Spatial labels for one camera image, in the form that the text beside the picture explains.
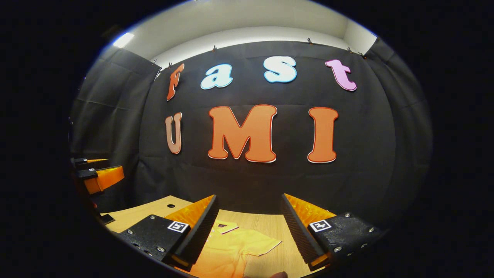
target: ceiling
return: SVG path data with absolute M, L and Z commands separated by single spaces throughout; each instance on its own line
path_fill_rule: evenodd
M 145 59 L 208 34 L 256 26 L 315 31 L 342 39 L 348 19 L 308 0 L 189 0 L 136 24 L 125 46 Z

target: orange shirt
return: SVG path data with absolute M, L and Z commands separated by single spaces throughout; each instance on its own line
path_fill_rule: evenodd
M 282 241 L 237 223 L 216 220 L 204 248 L 189 273 L 200 278 L 242 278 L 247 255 L 261 256 Z

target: letter m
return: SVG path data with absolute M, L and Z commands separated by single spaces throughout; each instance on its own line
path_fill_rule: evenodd
M 248 161 L 275 161 L 276 154 L 271 146 L 271 126 L 277 112 L 276 107 L 272 105 L 256 105 L 240 126 L 230 107 L 219 106 L 211 109 L 209 115 L 213 118 L 213 142 L 212 149 L 207 154 L 214 159 L 227 158 L 228 152 L 223 148 L 224 139 L 233 158 L 238 159 L 250 140 L 249 150 L 245 154 Z

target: orange object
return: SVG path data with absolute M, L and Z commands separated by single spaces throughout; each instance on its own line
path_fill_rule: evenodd
M 182 132 L 180 130 L 180 120 L 182 119 L 182 113 L 176 113 L 173 117 L 167 117 L 165 119 L 166 125 L 166 142 L 171 153 L 178 154 L 182 149 Z M 171 138 L 171 123 L 175 121 L 175 143 Z
M 124 176 L 122 166 L 97 170 L 98 177 L 84 181 L 89 194 L 103 192 L 105 189 L 121 181 Z
M 336 216 L 336 214 L 325 210 L 323 208 L 320 208 L 316 205 L 313 205 L 309 202 L 306 202 L 302 199 L 293 197 L 291 195 L 288 195 L 285 193 L 285 196 L 287 197 L 288 201 L 290 202 L 291 206 L 297 213 L 298 218 L 300 221 L 303 223 L 304 227 L 309 231 L 307 228 L 310 223 L 314 223 L 320 220 L 328 219 L 331 217 Z M 312 266 L 315 266 L 324 260 L 326 260 L 329 257 L 329 254 L 324 254 L 321 257 L 315 259 L 314 261 L 311 262 Z
M 169 101 L 175 96 L 175 87 L 178 85 L 178 80 L 180 80 L 180 73 L 184 70 L 185 64 L 181 64 L 178 68 L 170 75 L 170 88 L 168 90 L 168 95 L 166 100 Z
M 271 127 L 277 112 L 276 107 L 272 105 L 256 105 L 240 126 L 230 107 L 212 108 L 209 115 L 213 118 L 213 140 L 208 156 L 214 159 L 227 158 L 228 152 L 223 148 L 225 140 L 233 158 L 239 159 L 247 141 L 250 140 L 249 150 L 245 153 L 248 161 L 275 161 L 276 154 L 271 147 Z
M 239 228 L 237 223 L 217 219 L 197 262 L 190 272 L 184 272 L 200 278 L 242 278 L 247 255 L 264 255 L 281 242 L 254 230 Z
M 103 160 L 108 160 L 108 159 L 88 159 L 87 163 L 93 163 L 96 161 L 103 161 Z
M 334 121 L 338 118 L 336 110 L 326 107 L 314 107 L 309 110 L 314 119 L 314 146 L 307 155 L 312 163 L 328 163 L 336 159 L 333 150 Z
M 190 228 L 193 229 L 199 218 L 202 216 L 207 205 L 211 202 L 214 195 L 207 198 L 199 200 L 193 204 L 190 204 L 180 210 L 175 211 L 172 214 L 167 215 L 165 218 L 173 221 L 178 221 L 182 223 L 189 224 Z

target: black backdrop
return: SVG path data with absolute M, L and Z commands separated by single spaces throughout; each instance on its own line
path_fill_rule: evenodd
M 295 80 L 266 81 L 263 61 L 270 56 L 295 59 Z M 325 65 L 332 59 L 351 69 L 348 77 L 357 84 L 355 91 L 337 84 Z M 185 69 L 176 95 L 167 101 L 170 75 L 181 63 Z M 233 82 L 202 90 L 205 72 L 223 63 L 232 65 Z M 164 69 L 149 89 L 156 72 L 151 62 L 111 48 L 89 71 L 76 99 L 73 150 L 90 158 L 110 155 L 111 163 L 125 171 L 122 182 L 94 197 L 102 211 L 167 195 L 194 202 L 217 194 L 222 209 L 279 214 L 280 195 L 286 192 L 388 227 L 411 204 L 423 181 L 432 145 L 428 107 L 411 71 L 381 40 L 367 59 L 297 42 L 225 47 Z M 254 163 L 243 155 L 238 160 L 231 155 L 209 158 L 209 110 L 229 106 L 242 124 L 257 104 L 278 110 L 272 124 L 276 161 Z M 307 160 L 314 140 L 308 110 L 318 106 L 338 112 L 333 140 L 337 159 L 330 163 Z M 167 147 L 164 120 L 178 112 L 182 150 L 175 155 Z

